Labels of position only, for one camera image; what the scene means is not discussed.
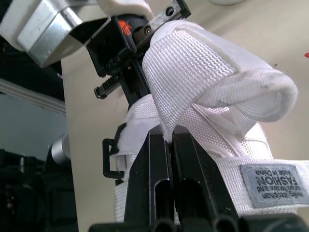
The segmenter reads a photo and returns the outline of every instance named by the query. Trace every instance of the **gray cylinder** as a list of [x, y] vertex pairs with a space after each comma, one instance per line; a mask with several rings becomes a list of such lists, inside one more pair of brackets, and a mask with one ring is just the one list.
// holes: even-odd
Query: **gray cylinder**
[[57, 139], [52, 145], [52, 157], [60, 166], [70, 165], [70, 143], [69, 135], [66, 133], [61, 138]]

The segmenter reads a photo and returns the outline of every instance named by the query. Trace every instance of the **white fabric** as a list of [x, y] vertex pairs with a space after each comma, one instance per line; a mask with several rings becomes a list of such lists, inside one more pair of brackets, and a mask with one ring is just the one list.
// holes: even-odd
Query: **white fabric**
[[234, 206], [239, 215], [252, 214], [275, 214], [275, 213], [295, 213], [297, 208], [308, 207], [304, 204], [280, 205], [266, 208], [254, 208], [244, 180], [242, 178], [239, 166], [242, 164], [292, 164], [297, 168], [297, 172], [309, 192], [309, 161], [308, 160], [280, 160], [280, 159], [244, 159], [233, 157], [231, 159], [215, 159], [221, 175], [225, 181], [226, 187], [231, 195]]
[[[176, 125], [188, 128], [216, 159], [239, 214], [292, 212], [299, 207], [254, 209], [239, 175], [241, 163], [278, 162], [258, 121], [277, 121], [292, 109], [297, 88], [288, 76], [184, 20], [166, 23], [154, 34], [142, 67], [152, 94], [130, 108], [119, 139], [116, 156], [127, 166], [124, 183], [115, 190], [117, 221], [124, 216], [130, 166], [148, 131], [159, 124], [167, 141]], [[235, 183], [242, 188], [240, 195]]]

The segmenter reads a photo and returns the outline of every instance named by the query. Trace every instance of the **fabric label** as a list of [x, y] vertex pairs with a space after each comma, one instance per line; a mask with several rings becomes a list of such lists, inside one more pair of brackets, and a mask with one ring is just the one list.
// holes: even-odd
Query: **fabric label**
[[294, 165], [244, 164], [240, 169], [254, 208], [309, 204]]

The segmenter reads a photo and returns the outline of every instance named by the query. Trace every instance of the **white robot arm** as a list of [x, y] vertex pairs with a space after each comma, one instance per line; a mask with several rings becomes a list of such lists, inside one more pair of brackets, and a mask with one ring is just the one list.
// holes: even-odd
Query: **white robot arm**
[[123, 14], [153, 18], [144, 0], [13, 0], [1, 21], [0, 35], [46, 67], [83, 45], [72, 33], [85, 42], [109, 17]]

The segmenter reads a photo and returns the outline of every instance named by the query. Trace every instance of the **orange logo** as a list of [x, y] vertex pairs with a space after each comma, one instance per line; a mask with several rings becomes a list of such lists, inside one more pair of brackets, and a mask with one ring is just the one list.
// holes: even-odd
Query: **orange logo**
[[131, 34], [131, 31], [130, 31], [131, 26], [129, 25], [129, 20], [127, 22], [119, 20], [118, 23], [119, 23], [119, 25], [121, 27], [121, 32], [122, 33], [124, 33], [126, 35], [130, 35]]

